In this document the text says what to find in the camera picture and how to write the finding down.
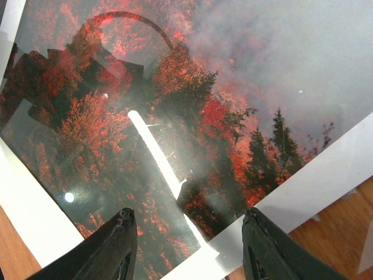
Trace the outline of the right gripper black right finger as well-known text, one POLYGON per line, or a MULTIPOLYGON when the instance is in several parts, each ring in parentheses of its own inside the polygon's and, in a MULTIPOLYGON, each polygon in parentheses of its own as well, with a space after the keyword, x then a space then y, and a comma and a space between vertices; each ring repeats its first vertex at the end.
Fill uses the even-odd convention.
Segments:
POLYGON ((246 279, 345 279, 307 252, 257 208, 242 223, 246 279))

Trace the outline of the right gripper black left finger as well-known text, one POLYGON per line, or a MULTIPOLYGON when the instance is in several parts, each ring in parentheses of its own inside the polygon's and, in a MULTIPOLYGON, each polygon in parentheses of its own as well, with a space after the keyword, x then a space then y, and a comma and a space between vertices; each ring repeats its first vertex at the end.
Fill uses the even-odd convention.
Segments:
POLYGON ((137 249, 135 211, 123 208, 71 251, 29 279, 132 279, 137 249))

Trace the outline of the red forest photo print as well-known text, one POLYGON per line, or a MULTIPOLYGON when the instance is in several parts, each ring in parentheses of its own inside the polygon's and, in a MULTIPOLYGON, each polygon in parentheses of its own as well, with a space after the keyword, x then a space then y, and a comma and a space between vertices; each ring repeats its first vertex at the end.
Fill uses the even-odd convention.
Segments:
POLYGON ((43 267, 128 207, 135 279, 226 279, 372 175, 371 1, 2 1, 1 74, 43 267))

